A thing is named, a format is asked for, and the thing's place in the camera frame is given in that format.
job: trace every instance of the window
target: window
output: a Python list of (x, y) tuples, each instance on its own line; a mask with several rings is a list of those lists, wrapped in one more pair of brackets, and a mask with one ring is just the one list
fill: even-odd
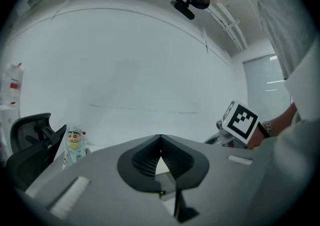
[(282, 70), (276, 55), (244, 62), (248, 104), (259, 115), (260, 121), (268, 121), (281, 115), (291, 104), (284, 86)]

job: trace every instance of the cartoon figurine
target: cartoon figurine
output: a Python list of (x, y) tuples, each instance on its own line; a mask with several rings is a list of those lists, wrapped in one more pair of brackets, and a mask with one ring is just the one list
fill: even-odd
[(85, 135), (85, 132), (82, 132), (76, 127), (69, 129), (67, 140), (65, 141), (64, 159), (61, 171), (66, 167), (68, 155), (71, 163), (74, 164), (82, 157), (90, 154), (90, 149), (87, 148), (87, 142), (83, 140), (82, 135)]

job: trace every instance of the person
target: person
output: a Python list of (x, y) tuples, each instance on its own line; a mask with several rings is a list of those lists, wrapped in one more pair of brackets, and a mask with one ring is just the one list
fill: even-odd
[[(256, 1), (260, 23), (273, 46), (286, 80), (311, 47), (318, 33), (317, 27), (301, 0)], [(278, 136), (291, 125), (295, 114), (297, 108), (292, 103), (282, 115), (265, 122), (263, 127), (271, 136)], [(264, 139), (257, 128), (248, 142), (248, 149), (260, 146)]]

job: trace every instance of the hand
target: hand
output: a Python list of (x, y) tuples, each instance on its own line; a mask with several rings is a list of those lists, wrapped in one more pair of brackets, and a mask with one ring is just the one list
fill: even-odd
[(258, 147), (261, 145), (262, 141), (265, 139), (265, 136), (262, 134), (262, 132), (257, 127), (251, 136), (251, 139), (248, 142), (248, 149), (254, 149), (255, 147)]

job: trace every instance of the table surface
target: table surface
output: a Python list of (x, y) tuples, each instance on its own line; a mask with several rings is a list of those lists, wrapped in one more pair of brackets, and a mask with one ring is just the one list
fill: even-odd
[[(94, 145), (88, 145), (88, 148), (90, 149), (91, 153), (106, 148), (102, 146), (94, 146)], [(48, 166), (46, 170), (43, 171), (43, 173), (30, 185), (30, 187), (25, 191), (26, 194), (28, 194), (30, 197), (34, 197), (38, 190), (45, 185), (48, 181), (50, 181), (54, 176), (56, 176), (58, 173), (61, 172), (61, 168), (63, 165), (64, 160), (64, 153), (58, 154), (57, 157), (54, 158), (53, 163)], [(71, 166), (70, 159), (68, 159), (66, 167)], [(156, 174), (169, 172), (168, 167), (166, 166), (165, 162), (160, 158), (160, 161), (158, 163), (158, 166), (156, 168)]]

